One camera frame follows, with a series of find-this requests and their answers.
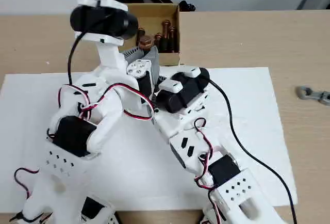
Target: wooden surface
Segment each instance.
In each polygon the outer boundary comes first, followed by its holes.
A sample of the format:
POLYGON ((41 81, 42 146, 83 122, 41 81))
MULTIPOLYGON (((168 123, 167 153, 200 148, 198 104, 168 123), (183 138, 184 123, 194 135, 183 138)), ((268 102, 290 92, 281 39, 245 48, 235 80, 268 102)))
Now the wooden surface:
MULTIPOLYGON (((300 224, 328 223, 330 107, 298 100, 294 87, 306 84, 330 91, 329 20, 328 11, 180 15, 182 63, 270 68, 298 189, 296 210, 300 224)), ((0 82, 6 73, 66 71, 73 42, 67 16, 2 16, 0 30, 0 82)), ((73 70, 91 70, 97 64, 94 44, 80 44, 73 70)), ((277 210, 292 223, 288 207, 277 210)), ((120 217, 124 224, 193 224, 200 214, 200 211, 121 212, 120 217)), ((8 223, 8 217, 0 216, 0 223, 8 223)))

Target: cardboard box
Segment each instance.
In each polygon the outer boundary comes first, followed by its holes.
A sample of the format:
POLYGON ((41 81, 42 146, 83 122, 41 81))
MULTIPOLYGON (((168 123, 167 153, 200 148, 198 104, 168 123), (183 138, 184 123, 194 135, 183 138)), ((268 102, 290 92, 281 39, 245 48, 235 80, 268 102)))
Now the cardboard box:
MULTIPOLYGON (((177 27, 177 47, 180 48, 179 7, 177 4, 128 4, 128 11, 135 15, 139 27, 144 28, 145 34, 154 36, 162 32, 162 21, 168 19, 171 25, 177 27)), ((120 50, 127 50, 136 46, 136 36, 124 42, 120 50)), ((178 65, 179 53, 159 53, 159 63, 162 66, 178 65)))

